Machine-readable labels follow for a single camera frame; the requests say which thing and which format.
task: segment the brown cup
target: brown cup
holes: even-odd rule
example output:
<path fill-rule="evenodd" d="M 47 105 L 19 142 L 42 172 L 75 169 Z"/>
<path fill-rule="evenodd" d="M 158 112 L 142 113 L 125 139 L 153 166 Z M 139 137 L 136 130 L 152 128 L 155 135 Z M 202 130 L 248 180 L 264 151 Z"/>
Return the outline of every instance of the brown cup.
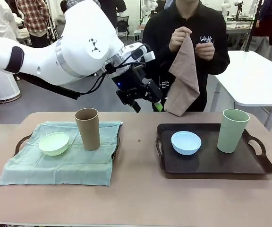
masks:
<path fill-rule="evenodd" d="M 81 109 L 75 113 L 75 120 L 86 150 L 100 147 L 98 111 L 92 108 Z"/>

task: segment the neck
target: neck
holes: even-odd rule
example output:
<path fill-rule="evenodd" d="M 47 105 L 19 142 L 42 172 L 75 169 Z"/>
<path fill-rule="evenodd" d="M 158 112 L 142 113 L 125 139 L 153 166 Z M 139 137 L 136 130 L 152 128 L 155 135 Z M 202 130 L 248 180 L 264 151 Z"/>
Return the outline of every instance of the neck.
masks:
<path fill-rule="evenodd" d="M 184 19 L 189 19 L 197 9 L 199 0 L 195 2 L 186 2 L 185 0 L 176 0 L 178 12 Z"/>

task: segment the bowl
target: bowl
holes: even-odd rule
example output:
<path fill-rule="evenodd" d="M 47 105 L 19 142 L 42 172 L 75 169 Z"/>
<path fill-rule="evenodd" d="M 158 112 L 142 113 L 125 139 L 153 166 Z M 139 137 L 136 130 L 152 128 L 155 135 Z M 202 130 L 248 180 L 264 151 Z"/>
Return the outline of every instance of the bowl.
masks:
<path fill-rule="evenodd" d="M 60 155 L 69 146 L 69 136 L 64 132 L 54 132 L 42 138 L 38 146 L 46 155 Z"/>
<path fill-rule="evenodd" d="M 190 131 L 179 131 L 172 135 L 171 142 L 175 151 L 182 155 L 192 155 L 201 147 L 201 139 Z"/>

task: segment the blue bowl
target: blue bowl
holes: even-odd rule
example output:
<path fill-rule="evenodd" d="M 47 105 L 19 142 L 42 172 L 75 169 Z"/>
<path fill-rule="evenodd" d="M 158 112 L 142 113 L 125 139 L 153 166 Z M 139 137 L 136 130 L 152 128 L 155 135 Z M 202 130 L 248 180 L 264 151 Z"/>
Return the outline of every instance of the blue bowl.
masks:
<path fill-rule="evenodd" d="M 176 132 L 171 141 L 175 151 L 182 155 L 192 155 L 201 147 L 199 136 L 189 131 Z"/>

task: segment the person's right hand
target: person's right hand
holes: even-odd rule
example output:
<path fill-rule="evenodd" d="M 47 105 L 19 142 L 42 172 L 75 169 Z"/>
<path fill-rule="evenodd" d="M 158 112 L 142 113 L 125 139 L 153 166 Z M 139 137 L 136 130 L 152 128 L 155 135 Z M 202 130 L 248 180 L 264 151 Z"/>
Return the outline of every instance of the person's right hand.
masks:
<path fill-rule="evenodd" d="M 175 52 L 179 49 L 179 47 L 183 44 L 183 41 L 187 34 L 192 34 L 192 31 L 187 27 L 180 27 L 174 31 L 169 44 L 169 49 L 171 52 Z"/>
<path fill-rule="evenodd" d="M 256 23 L 255 27 L 259 27 L 259 26 L 260 26 L 260 21 L 257 20 L 257 23 Z"/>

